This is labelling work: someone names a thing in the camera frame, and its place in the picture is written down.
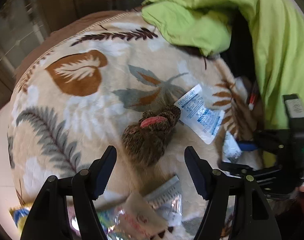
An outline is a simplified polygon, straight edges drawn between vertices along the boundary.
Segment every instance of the floral blanket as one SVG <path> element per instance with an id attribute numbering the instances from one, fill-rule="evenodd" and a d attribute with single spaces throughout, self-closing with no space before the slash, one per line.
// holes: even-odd
<path id="1" fill-rule="evenodd" d="M 145 195 L 177 174 L 183 220 L 199 219 L 206 202 L 195 190 L 184 149 L 192 145 L 216 168 L 222 145 L 206 145 L 179 123 L 165 155 L 142 171 L 129 163 L 121 142 L 124 129 L 141 112 L 174 103 L 198 83 L 209 95 L 208 106 L 226 111 L 223 127 L 250 137 L 255 124 L 244 104 L 247 94 L 226 64 L 170 45 L 140 13 L 97 22 L 54 46 L 28 68 L 11 98 L 9 158 L 21 203 L 33 201 L 48 176 L 73 176 L 113 145 L 117 162 L 95 206 L 133 190 Z M 195 233 L 183 223 L 167 237 L 191 239 Z"/>

